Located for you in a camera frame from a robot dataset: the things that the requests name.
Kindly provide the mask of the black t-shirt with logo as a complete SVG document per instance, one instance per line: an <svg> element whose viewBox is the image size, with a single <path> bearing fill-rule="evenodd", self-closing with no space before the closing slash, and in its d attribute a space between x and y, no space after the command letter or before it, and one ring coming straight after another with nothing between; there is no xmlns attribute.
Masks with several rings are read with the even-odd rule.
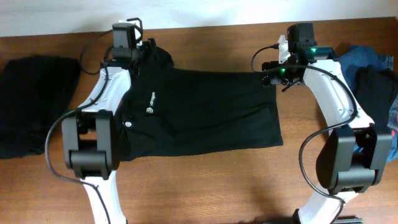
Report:
<svg viewBox="0 0 398 224"><path fill-rule="evenodd" d="M276 89L258 73L181 70L157 48L115 116L122 161L283 143Z"/></svg>

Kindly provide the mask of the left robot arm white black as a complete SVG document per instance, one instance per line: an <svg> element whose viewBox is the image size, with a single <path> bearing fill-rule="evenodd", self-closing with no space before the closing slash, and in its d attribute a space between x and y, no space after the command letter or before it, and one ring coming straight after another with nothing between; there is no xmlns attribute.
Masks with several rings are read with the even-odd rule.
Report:
<svg viewBox="0 0 398 224"><path fill-rule="evenodd" d="M113 44L100 61L96 85L61 127L65 165L84 186L95 223L126 223L116 183L121 156L114 116L155 42L142 39L137 17L118 21L110 32Z"/></svg>

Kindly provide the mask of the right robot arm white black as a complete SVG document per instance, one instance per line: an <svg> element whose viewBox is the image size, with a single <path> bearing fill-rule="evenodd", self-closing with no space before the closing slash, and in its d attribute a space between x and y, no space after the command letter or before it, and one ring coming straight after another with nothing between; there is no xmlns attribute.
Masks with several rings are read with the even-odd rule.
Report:
<svg viewBox="0 0 398 224"><path fill-rule="evenodd" d="M319 46L311 23L297 23L280 36L274 48L277 61L262 64L265 85L306 85L321 109L327 127L309 135L298 152L300 170L313 193L306 204L285 223L362 223L356 216L342 216L345 205L380 183L392 136L377 129L362 109L341 71L335 51ZM303 150L313 138L328 139L316 161L318 184L308 178Z"/></svg>

